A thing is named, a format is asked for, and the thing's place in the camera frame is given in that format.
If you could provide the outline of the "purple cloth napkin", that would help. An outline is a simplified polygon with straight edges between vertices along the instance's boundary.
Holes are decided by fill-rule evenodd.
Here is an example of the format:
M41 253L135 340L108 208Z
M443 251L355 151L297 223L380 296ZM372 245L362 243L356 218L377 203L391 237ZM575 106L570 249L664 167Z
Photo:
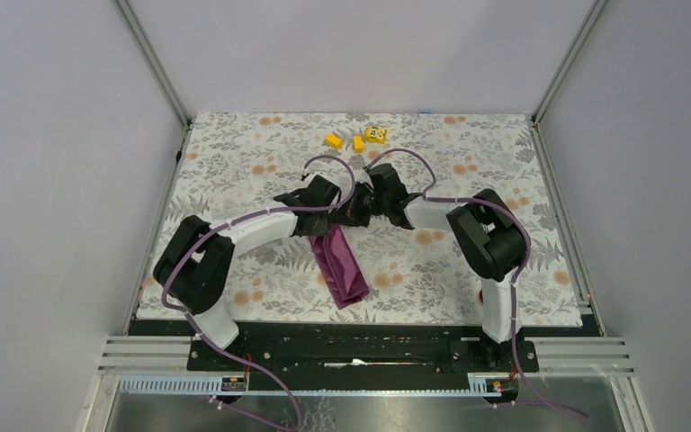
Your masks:
M362 301L370 288L340 226L330 224L327 235L311 236L309 241L337 308Z

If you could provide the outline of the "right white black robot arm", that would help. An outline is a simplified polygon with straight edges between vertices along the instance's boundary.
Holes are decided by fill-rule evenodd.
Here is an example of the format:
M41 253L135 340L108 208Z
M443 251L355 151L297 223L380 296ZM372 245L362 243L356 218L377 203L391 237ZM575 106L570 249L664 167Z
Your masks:
M404 230L441 230L453 234L462 255L481 281L481 362L501 371L516 358L510 341L521 328L515 282L530 257L531 239L497 192L485 188L472 197L431 197L411 193L390 164L368 168L368 182L358 182L346 204L330 220L366 227L385 217Z

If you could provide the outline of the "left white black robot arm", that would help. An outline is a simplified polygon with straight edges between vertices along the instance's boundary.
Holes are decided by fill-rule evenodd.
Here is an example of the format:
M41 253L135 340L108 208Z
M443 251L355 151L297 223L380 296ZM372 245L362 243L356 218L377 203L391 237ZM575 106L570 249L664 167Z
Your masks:
M341 197L324 176L308 175L302 188L275 196L276 207L216 226L196 215L181 221L152 275L163 288L164 305L181 311L211 341L208 356L220 369L238 366L244 349L221 300L233 259L278 239L327 234L328 214Z

